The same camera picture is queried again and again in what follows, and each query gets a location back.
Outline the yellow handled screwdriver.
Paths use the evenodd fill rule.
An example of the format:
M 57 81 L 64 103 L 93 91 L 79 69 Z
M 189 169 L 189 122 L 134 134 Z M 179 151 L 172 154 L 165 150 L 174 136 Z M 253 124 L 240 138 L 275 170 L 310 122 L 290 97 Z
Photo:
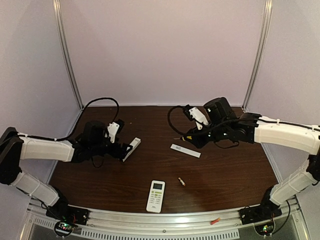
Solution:
M 181 136 L 181 137 L 174 137 L 174 140 L 180 140 L 184 142 L 190 142 L 193 140 L 192 136 Z

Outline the slim white remote control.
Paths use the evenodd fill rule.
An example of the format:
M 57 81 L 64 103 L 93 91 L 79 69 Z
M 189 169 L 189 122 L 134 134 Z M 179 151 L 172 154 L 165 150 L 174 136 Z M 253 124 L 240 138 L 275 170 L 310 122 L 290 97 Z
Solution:
M 132 142 L 131 142 L 130 144 L 133 146 L 133 149 L 132 149 L 131 152 L 127 155 L 127 157 L 124 157 L 124 158 L 122 159 L 123 162 L 125 162 L 125 161 L 128 159 L 128 157 L 136 150 L 136 148 L 140 145 L 140 143 L 141 143 L 141 139 L 138 138 L 138 137 L 135 137 L 135 138 L 132 140 Z

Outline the white battery cover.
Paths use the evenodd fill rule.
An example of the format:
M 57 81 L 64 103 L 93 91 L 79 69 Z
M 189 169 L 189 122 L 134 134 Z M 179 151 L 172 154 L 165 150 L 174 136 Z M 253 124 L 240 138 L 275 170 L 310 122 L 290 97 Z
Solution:
M 172 150 L 178 151 L 180 153 L 184 153 L 186 155 L 189 155 L 189 156 L 192 156 L 192 157 L 195 157 L 195 158 L 200 158 L 200 156 L 201 156 L 200 152 L 197 152 L 197 151 L 194 151 L 194 150 L 191 150 L 191 149 L 188 149 L 188 148 L 176 145 L 176 144 L 172 144 L 170 146 L 170 148 Z

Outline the white air conditioner remote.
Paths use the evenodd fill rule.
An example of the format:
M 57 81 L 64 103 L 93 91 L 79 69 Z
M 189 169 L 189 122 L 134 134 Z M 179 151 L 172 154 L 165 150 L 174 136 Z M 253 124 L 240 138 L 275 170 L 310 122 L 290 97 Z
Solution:
M 150 184 L 146 211 L 149 213 L 160 213 L 162 210 L 166 183 L 164 181 L 152 180 Z

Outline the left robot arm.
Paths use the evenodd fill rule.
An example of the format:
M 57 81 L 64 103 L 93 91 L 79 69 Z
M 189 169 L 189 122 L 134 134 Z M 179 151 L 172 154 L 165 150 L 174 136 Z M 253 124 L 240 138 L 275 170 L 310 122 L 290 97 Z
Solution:
M 123 126 L 124 122 L 121 120 L 108 125 L 100 121 L 89 121 L 83 132 L 74 139 L 31 136 L 9 127 L 0 138 L 0 182 L 18 188 L 48 207 L 67 206 L 68 200 L 58 189 L 24 172 L 20 161 L 55 160 L 82 163 L 96 156 L 109 155 L 124 162 L 139 146 L 141 139 L 136 137 L 129 144 L 119 143 L 117 135 Z

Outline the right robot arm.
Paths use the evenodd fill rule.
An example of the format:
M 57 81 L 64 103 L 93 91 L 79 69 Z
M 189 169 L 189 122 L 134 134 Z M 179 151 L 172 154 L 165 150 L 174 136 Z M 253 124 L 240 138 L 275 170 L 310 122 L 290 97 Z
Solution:
M 237 117 L 225 97 L 208 101 L 206 114 L 186 105 L 184 114 L 196 126 L 184 133 L 181 140 L 200 149 L 207 143 L 230 140 L 233 143 L 274 144 L 308 153 L 307 160 L 280 183 L 266 190 L 260 205 L 276 209 L 286 200 L 320 181 L 320 128 L 281 121 L 257 113 Z

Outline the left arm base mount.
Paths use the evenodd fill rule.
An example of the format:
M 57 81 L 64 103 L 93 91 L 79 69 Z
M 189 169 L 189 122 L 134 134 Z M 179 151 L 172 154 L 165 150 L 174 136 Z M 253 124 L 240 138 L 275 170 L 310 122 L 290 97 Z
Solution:
M 45 215 L 58 220 L 53 231 L 58 237 L 66 238 L 79 226 L 85 226 L 89 219 L 89 210 L 74 206 L 67 206 L 64 213 L 59 213 L 53 207 L 46 207 Z

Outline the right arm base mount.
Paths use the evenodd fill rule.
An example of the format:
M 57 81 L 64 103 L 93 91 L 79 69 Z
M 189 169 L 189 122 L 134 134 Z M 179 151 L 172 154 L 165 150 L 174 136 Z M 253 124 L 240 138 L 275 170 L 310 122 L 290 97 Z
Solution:
M 239 211 L 242 225 L 253 224 L 255 232 L 261 237 L 271 236 L 275 231 L 275 217 L 282 215 L 280 209 L 269 210 L 260 205 L 246 206 Z

